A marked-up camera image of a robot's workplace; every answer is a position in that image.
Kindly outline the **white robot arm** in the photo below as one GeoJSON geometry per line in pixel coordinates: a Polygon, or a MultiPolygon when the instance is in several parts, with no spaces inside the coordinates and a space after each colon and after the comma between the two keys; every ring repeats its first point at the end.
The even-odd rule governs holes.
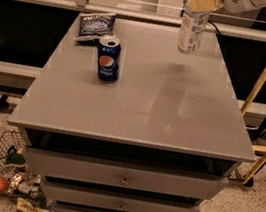
{"type": "Polygon", "coordinates": [[[266,0],[187,0],[187,7],[194,12],[214,12],[224,8],[230,13],[243,13],[266,8],[266,0]]]}

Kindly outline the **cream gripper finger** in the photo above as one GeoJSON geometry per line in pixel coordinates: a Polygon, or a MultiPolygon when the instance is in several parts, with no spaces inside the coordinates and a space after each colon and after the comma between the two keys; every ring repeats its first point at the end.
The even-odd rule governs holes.
{"type": "Polygon", "coordinates": [[[187,0],[187,7],[192,13],[213,12],[223,7],[224,0],[187,0]]]}

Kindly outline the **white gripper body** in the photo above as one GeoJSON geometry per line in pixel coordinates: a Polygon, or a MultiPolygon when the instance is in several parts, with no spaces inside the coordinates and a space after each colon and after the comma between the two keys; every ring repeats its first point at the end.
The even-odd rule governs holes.
{"type": "Polygon", "coordinates": [[[224,0],[223,6],[231,13],[243,13],[257,9],[254,0],[224,0]]]}

